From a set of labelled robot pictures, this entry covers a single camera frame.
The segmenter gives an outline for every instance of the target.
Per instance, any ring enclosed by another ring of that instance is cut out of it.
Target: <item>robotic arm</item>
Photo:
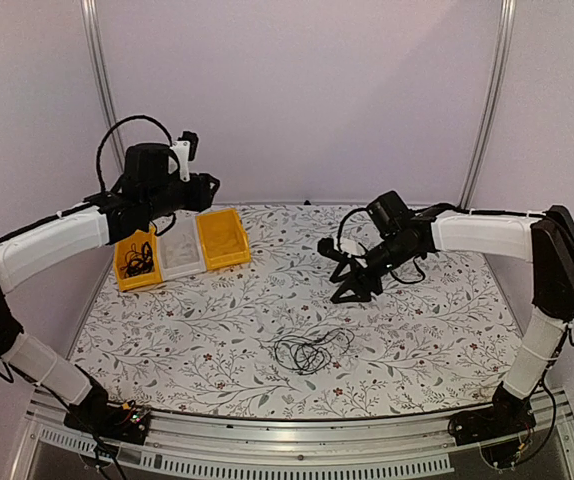
[[[65,402],[70,412],[65,424],[72,428],[142,444],[148,410],[129,405],[125,412],[126,408],[110,405],[98,382],[24,332],[5,295],[66,258],[112,245],[136,230],[148,231],[157,218],[180,209],[209,208],[220,182],[209,174],[189,174],[187,162],[193,160],[197,143],[195,134],[185,132],[171,147],[158,143],[129,147],[125,171],[111,191],[0,238],[0,359]],[[133,413],[133,421],[121,422],[126,413]]]
[[[332,296],[334,303],[370,301],[372,294],[382,293],[383,275],[437,251],[506,255],[533,264],[532,317],[511,369],[496,389],[491,407],[457,413],[449,430],[461,445],[533,427],[529,397],[558,357],[574,320],[574,222],[569,211],[553,206],[529,214],[467,212],[448,204],[412,211],[396,192],[356,212],[361,210],[379,230],[380,244],[361,252],[340,232],[337,239],[325,238],[318,244],[319,253],[338,262],[331,278],[340,283]]]

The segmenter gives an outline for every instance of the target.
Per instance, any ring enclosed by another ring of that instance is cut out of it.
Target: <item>yellow bin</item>
[[[163,281],[158,265],[158,255],[156,254],[157,244],[156,235],[154,235],[155,231],[153,227],[151,227],[147,233],[138,230],[131,237],[121,240],[116,244],[116,250],[114,252],[114,273],[116,274],[118,288],[121,292],[145,287],[147,285],[155,285]],[[154,257],[154,270],[150,273],[143,273],[135,277],[127,277],[124,267],[129,261],[130,252],[140,252],[145,242],[149,242],[151,246]]]
[[[207,270],[251,261],[247,233],[235,209],[198,215],[196,222]]]

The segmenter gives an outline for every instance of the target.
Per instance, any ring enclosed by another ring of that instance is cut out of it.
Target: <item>white wall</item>
[[[98,188],[94,153],[105,128],[82,25],[78,0],[0,0],[0,235]],[[31,279],[8,297],[14,315],[66,352],[109,254]],[[30,393],[21,380],[0,380],[0,478]]]
[[[500,2],[98,3],[117,113],[198,132],[219,202],[457,201]]]
[[[518,2],[474,206],[538,209],[554,203],[574,215],[574,2]],[[493,267],[514,309],[527,318],[530,269],[504,259]],[[565,349],[556,370],[574,410],[574,349]]]

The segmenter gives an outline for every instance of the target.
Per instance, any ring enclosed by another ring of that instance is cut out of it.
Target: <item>floral tablecloth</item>
[[[427,279],[385,278],[367,304],[334,305],[335,264],[316,243],[347,206],[242,206],[252,262],[120,293],[110,275],[73,361],[115,399],[154,408],[257,418],[373,417],[489,400],[520,344],[519,331],[484,258],[430,255]],[[368,218],[345,236],[374,245]],[[413,265],[396,272],[417,275]],[[351,330],[348,351],[300,376],[273,357],[282,335]]]

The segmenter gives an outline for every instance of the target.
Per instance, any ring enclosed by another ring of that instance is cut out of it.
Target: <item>table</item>
[[[159,410],[243,418],[379,417],[488,401],[509,369],[520,332],[482,255],[439,253],[427,279],[367,304],[334,305],[335,264],[316,252],[349,206],[239,206],[252,262],[121,293],[113,274],[85,322],[72,361],[115,400]],[[368,218],[345,236],[378,242]],[[397,270],[414,278],[413,265]],[[322,371],[280,367],[287,333],[351,330]]]

